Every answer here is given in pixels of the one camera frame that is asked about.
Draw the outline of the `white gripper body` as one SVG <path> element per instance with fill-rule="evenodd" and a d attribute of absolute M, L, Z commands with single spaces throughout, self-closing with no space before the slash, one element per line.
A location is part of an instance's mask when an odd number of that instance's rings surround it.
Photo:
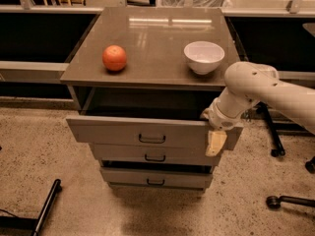
<path fill-rule="evenodd" d="M 208 108 L 208 120 L 215 130 L 232 130 L 239 122 L 239 118 L 231 118 L 224 115 L 218 108 L 219 99 L 216 98 Z"/>

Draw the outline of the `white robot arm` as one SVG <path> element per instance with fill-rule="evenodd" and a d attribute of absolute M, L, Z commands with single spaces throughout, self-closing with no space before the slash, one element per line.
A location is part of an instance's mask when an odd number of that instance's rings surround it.
<path fill-rule="evenodd" d="M 259 102 L 315 134 L 315 90 L 279 79 L 278 71 L 268 65 L 236 62 L 224 73 L 225 88 L 201 117 L 209 121 L 206 156 L 216 156 L 226 142 L 228 130 L 241 115 Z"/>

